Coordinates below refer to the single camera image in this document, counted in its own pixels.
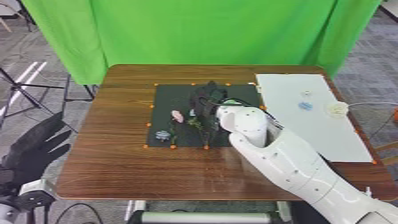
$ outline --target floor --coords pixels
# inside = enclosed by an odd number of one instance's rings
[[[66,69],[53,53],[51,47],[35,29],[28,32],[23,20],[5,20],[14,32],[7,33],[0,27],[0,66],[12,77],[18,77],[25,69],[37,62],[34,68],[46,62],[44,69],[34,79],[35,84],[62,86],[66,82]],[[355,48],[346,58],[345,66],[339,70],[334,83],[348,103],[355,102],[398,102],[398,24],[377,12],[366,31],[357,41]],[[43,90],[28,88],[28,92],[39,97]],[[82,86],[71,85],[71,98],[87,97]],[[7,96],[7,83],[0,81],[0,108]],[[44,104],[53,111],[60,110],[62,91],[51,90],[44,98]],[[18,99],[12,104],[12,111],[27,108],[28,103]],[[67,103],[66,122],[74,129],[80,129],[85,112],[90,104],[83,102]],[[353,116],[359,120],[366,135],[371,138],[373,146],[398,140],[398,124],[389,120],[393,114],[391,106],[357,106]],[[35,125],[37,121],[48,117],[41,110],[32,110],[25,114],[11,117],[0,131],[0,156],[7,153],[9,145],[16,141],[21,133]],[[398,149],[382,152],[380,156],[398,155]],[[44,177],[57,181],[66,156],[50,165]],[[393,179],[398,183],[398,165],[389,168]],[[55,223],[57,216],[64,208],[76,201],[57,201],[51,210],[50,223]],[[122,224],[128,201],[82,201],[89,203],[101,214],[105,223]],[[261,212],[275,210],[273,203],[268,202],[151,202],[153,211],[229,211]],[[83,207],[73,209],[60,223],[80,224],[96,221],[92,213]]]

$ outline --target wire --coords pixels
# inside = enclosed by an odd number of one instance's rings
[[[99,224],[103,224],[103,220],[101,220],[101,216],[99,216],[99,214],[98,214],[98,211],[96,211],[94,207],[92,207],[89,204],[85,204],[85,203],[76,203],[76,204],[73,204],[73,205],[66,208],[66,210],[62,211],[62,213],[60,213],[60,215],[58,215],[55,224],[58,224],[58,221],[60,221],[60,219],[62,219],[62,217],[64,217],[64,215],[66,215],[66,212],[67,212],[67,211],[71,210],[71,208],[76,207],[78,205],[85,206],[85,207],[90,209],[90,211],[92,211],[94,214],[96,214],[96,218],[98,218]]]
[[[387,121],[384,122],[380,128],[378,128],[377,131],[373,132],[373,134],[371,134],[371,136],[369,136],[369,140],[371,140],[371,138],[375,137],[375,135],[377,135],[377,133],[380,132],[380,130],[384,129],[384,127],[385,127],[389,121],[393,120],[394,114],[396,114],[396,111],[394,111],[394,113],[391,114],[389,119],[387,119]]]
[[[44,77],[41,72],[43,71],[39,71],[37,75],[48,82],[55,82],[55,83],[66,82],[67,78],[64,78],[64,79],[50,79],[50,78]]]
[[[348,107],[352,106],[359,106],[359,105],[368,105],[368,104],[382,104],[382,105],[393,105],[393,106],[398,106],[398,103],[394,102],[362,102],[362,103],[353,103],[348,105]]]
[[[21,108],[21,110],[25,110],[25,108],[23,108],[23,101],[25,101],[25,96],[23,96],[23,98],[21,98],[21,100],[19,100],[19,108]],[[28,116],[28,114],[27,114],[27,111],[23,111],[23,116],[30,119],[30,120],[34,120],[37,123],[41,122],[35,118],[32,118],[30,116]]]
[[[50,209],[51,209],[51,204],[53,203],[46,204],[46,206],[44,206],[44,224],[48,224],[48,213],[50,213]]]

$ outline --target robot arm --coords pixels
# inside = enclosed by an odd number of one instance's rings
[[[220,106],[217,117],[245,159],[272,183],[307,201],[329,222],[396,224],[398,208],[353,188],[309,143],[265,112],[254,107]]]

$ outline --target white board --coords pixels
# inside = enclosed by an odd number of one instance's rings
[[[337,102],[337,99],[323,76],[257,74],[256,77],[266,110],[323,157],[332,162],[371,162],[368,148],[348,117],[332,118],[327,113],[327,105]],[[313,110],[298,107],[300,102],[313,104]]]

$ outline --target black cable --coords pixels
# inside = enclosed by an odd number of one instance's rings
[[[73,205],[66,208],[66,210],[62,211],[62,213],[60,213],[60,215],[58,215],[55,224],[58,224],[58,221],[60,221],[60,219],[62,219],[62,217],[64,217],[64,215],[66,215],[66,212],[67,212],[67,211],[71,210],[71,208],[76,207],[78,205],[83,205],[83,206],[90,209],[90,211],[92,211],[94,214],[96,214],[96,218],[98,218],[99,224],[103,224],[103,220],[101,220],[101,216],[99,216],[99,214],[98,214],[98,211],[96,211],[94,207],[92,207],[89,204],[85,204],[85,203],[76,203],[76,204],[73,204]]]
[[[396,111],[394,111],[394,113],[391,114],[389,119],[387,119],[387,121],[384,122],[380,128],[378,128],[377,131],[373,132],[373,134],[371,134],[371,136],[369,136],[369,140],[371,140],[371,138],[375,137],[375,135],[377,135],[377,133],[380,132],[380,130],[384,129],[384,127],[385,127],[389,121],[393,120],[394,114],[396,114]]]
[[[53,203],[50,203],[50,204],[44,206],[44,224],[48,224],[48,214],[50,214],[51,204],[53,204]]]
[[[206,101],[206,103],[210,103],[210,104],[213,104],[215,106],[238,106],[238,107],[252,107],[252,105],[242,100],[242,99],[238,99],[238,98],[226,98],[226,101],[227,100],[234,100],[240,104],[231,104],[231,103],[215,103],[215,102],[211,102],[204,97],[199,97],[199,102],[201,102],[201,100],[204,100]],[[266,115],[270,116],[270,118],[272,118],[272,120],[277,120],[275,119],[275,117],[272,116],[272,114],[266,112],[266,110],[265,109],[261,109],[263,110],[263,112],[266,113]]]

